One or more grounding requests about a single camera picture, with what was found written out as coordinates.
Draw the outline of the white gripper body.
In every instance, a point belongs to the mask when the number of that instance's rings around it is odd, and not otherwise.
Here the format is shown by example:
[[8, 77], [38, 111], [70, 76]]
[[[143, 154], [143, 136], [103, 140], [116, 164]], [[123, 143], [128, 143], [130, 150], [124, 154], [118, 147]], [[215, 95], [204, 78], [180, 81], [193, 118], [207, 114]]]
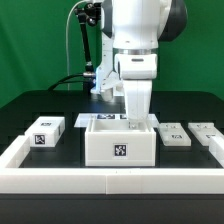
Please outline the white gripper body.
[[115, 71], [124, 88], [127, 118], [140, 122], [149, 113], [152, 80], [157, 76], [157, 55], [116, 54]]

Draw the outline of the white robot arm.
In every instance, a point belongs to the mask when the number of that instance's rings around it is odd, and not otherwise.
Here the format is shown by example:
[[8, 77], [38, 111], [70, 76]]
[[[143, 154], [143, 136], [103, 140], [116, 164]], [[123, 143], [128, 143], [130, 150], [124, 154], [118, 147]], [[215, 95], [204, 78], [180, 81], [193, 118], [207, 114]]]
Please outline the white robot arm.
[[149, 113], [152, 80], [157, 76], [157, 49], [186, 27], [184, 0], [90, 0], [100, 5], [102, 61], [95, 92], [106, 101], [124, 92], [129, 127], [135, 129]]

